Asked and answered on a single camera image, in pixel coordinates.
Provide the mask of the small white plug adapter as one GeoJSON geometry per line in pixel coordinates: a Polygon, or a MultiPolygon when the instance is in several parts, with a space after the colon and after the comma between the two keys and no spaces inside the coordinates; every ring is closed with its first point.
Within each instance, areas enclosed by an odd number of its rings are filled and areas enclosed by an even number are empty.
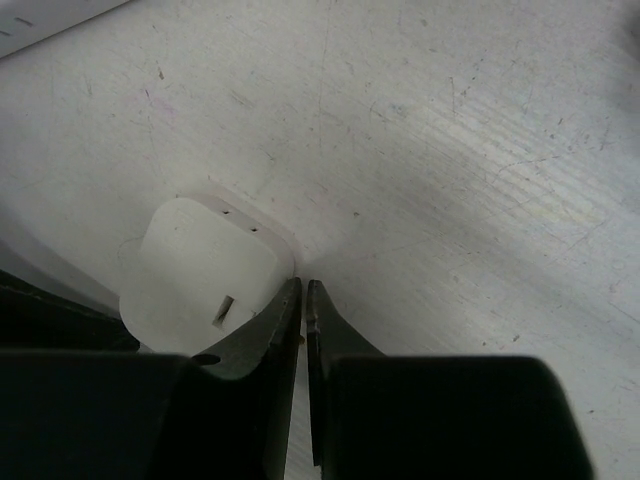
{"type": "Polygon", "coordinates": [[[119,313],[151,351],[192,356],[260,313],[294,268],[290,246],[259,217],[219,197],[175,198],[151,217],[119,313]]]}

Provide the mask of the white multicolour power strip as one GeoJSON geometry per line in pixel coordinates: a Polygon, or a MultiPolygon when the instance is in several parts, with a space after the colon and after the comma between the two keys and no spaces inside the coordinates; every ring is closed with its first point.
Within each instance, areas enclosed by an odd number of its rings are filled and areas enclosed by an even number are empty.
{"type": "Polygon", "coordinates": [[[1,57],[127,3],[127,0],[1,0],[1,57]]]}

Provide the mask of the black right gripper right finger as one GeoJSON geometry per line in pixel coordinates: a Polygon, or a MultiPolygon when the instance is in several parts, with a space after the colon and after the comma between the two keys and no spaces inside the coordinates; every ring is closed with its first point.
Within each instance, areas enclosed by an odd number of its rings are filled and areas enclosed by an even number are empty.
{"type": "Polygon", "coordinates": [[[325,479],[590,479],[553,372],[527,356],[387,356],[308,285],[314,463],[325,479]]]}

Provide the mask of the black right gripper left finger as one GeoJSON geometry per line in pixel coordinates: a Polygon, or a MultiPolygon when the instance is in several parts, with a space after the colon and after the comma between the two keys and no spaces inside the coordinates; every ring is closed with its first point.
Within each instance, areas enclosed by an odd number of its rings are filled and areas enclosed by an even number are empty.
{"type": "Polygon", "coordinates": [[[302,285],[194,355],[143,353],[122,321],[1,277],[5,479],[280,479],[302,285]]]}

